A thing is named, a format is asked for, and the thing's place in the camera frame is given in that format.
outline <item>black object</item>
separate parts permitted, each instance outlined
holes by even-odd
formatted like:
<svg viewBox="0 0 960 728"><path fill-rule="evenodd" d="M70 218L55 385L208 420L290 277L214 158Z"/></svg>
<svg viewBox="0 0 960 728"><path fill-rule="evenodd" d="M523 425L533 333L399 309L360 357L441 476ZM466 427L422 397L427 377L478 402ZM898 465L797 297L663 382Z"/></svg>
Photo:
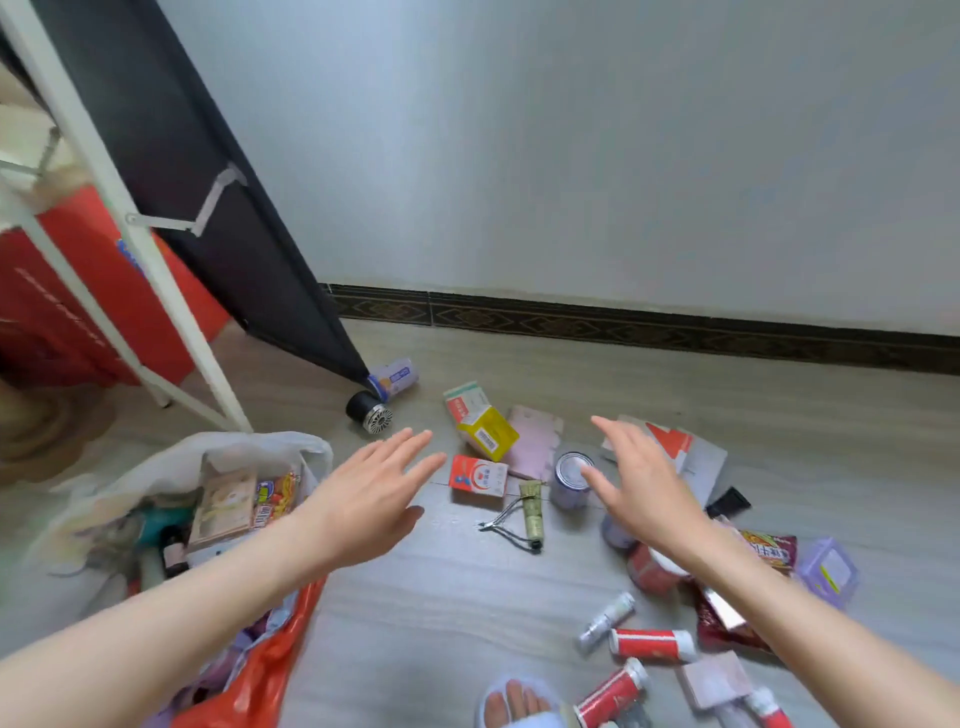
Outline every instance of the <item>black object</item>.
<svg viewBox="0 0 960 728"><path fill-rule="evenodd" d="M357 392L348 400L347 416L371 435L382 432L394 420L394 413L366 389Z"/></svg>
<svg viewBox="0 0 960 728"><path fill-rule="evenodd" d="M363 382L367 366L336 303L156 0L36 0L34 8L141 213L194 220L228 164L246 178L224 190L201 237L156 230L191 272L250 335Z"/></svg>
<svg viewBox="0 0 960 728"><path fill-rule="evenodd" d="M179 526L165 525L160 529L160 555L163 574L172 579L190 569L186 563L186 539Z"/></svg>
<svg viewBox="0 0 960 728"><path fill-rule="evenodd" d="M707 515L712 519L719 518L720 516L726 516L731 519L744 511L749 511L753 507L751 502L744 498L740 491L736 488L730 488L721 497L707 506L705 510L707 511Z"/></svg>

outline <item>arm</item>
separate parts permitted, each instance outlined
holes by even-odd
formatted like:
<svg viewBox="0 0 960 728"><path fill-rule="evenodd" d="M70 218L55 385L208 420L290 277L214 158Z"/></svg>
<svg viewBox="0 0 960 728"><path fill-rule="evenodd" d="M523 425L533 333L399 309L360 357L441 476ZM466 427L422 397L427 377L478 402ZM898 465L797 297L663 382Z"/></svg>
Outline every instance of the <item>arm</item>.
<svg viewBox="0 0 960 728"><path fill-rule="evenodd" d="M843 728L948 728L960 688L764 564L712 522L638 428L595 417L620 468L617 490L584 469L611 514L740 612Z"/></svg>
<svg viewBox="0 0 960 728"><path fill-rule="evenodd" d="M430 441L409 429L356 451L294 513L144 594L0 663L0 724L129 728L295 589L389 551L423 514L410 501L445 461L404 469Z"/></svg>

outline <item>purple box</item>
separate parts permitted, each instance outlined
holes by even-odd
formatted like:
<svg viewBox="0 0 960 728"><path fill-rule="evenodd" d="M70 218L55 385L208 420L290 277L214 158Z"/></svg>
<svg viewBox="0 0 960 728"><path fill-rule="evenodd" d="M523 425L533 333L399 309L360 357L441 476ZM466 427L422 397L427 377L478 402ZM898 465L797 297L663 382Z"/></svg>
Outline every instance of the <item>purple box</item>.
<svg viewBox="0 0 960 728"><path fill-rule="evenodd" d="M860 573L847 552L834 538L820 539L806 550L797 566L806 587L837 609L845 610Z"/></svg>

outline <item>cardboard box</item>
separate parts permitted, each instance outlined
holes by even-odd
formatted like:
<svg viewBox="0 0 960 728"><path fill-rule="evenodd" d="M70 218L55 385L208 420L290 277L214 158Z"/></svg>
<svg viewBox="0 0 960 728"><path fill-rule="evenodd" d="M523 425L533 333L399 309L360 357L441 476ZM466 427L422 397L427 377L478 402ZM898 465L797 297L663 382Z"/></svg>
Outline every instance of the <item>cardboard box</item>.
<svg viewBox="0 0 960 728"><path fill-rule="evenodd" d="M475 381L444 392L444 402L460 437L495 463L520 438Z"/></svg>

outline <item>purple container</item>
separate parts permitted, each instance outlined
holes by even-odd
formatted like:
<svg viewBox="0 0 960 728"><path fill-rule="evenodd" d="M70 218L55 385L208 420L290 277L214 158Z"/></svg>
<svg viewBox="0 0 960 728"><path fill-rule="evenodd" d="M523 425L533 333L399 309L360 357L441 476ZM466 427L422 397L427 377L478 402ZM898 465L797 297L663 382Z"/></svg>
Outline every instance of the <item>purple container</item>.
<svg viewBox="0 0 960 728"><path fill-rule="evenodd" d="M847 608L860 583L860 572L834 538L820 539L797 566L797 574L814 594L840 610Z"/></svg>
<svg viewBox="0 0 960 728"><path fill-rule="evenodd" d="M600 523L600 533L603 534L603 540L613 548L633 548L636 539L624 530L623 526L617 523L609 513L603 517Z"/></svg>
<svg viewBox="0 0 960 728"><path fill-rule="evenodd" d="M550 500L566 511L583 508L590 496L590 487L580 474L585 465L593 465L582 452L565 452L557 458L550 483Z"/></svg>

